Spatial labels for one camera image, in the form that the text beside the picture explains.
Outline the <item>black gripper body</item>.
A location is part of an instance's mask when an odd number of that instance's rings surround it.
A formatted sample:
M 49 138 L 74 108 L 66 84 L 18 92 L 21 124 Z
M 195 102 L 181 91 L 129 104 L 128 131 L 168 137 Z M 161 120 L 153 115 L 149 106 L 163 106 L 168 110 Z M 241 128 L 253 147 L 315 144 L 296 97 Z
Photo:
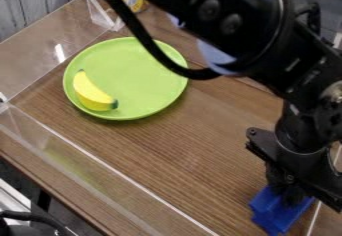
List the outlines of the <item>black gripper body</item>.
M 332 165 L 331 145 L 304 153 L 279 127 L 274 132 L 249 127 L 245 137 L 245 149 L 295 177 L 307 197 L 342 212 L 342 171 Z

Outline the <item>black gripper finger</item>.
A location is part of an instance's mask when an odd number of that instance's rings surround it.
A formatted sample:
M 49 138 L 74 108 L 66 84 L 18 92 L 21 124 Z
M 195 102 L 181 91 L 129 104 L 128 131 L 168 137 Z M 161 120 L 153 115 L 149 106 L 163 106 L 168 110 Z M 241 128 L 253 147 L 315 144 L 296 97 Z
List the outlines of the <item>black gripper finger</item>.
M 307 197 L 295 177 L 270 163 L 266 164 L 266 179 L 274 194 L 280 197 L 286 207 L 296 206 Z

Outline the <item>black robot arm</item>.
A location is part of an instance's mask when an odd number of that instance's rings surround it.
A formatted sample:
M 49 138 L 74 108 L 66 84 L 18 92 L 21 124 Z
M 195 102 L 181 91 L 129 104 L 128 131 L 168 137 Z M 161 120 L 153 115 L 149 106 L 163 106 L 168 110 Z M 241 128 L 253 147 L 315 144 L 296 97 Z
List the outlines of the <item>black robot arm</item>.
M 105 0 L 161 65 L 192 80 L 244 76 L 283 100 L 271 131 L 248 128 L 247 149 L 288 203 L 318 198 L 342 213 L 342 171 L 330 151 L 342 143 L 342 52 L 320 36 L 320 7 L 291 0 L 147 0 L 207 45 L 211 62 L 185 69 L 157 47 L 123 0 Z

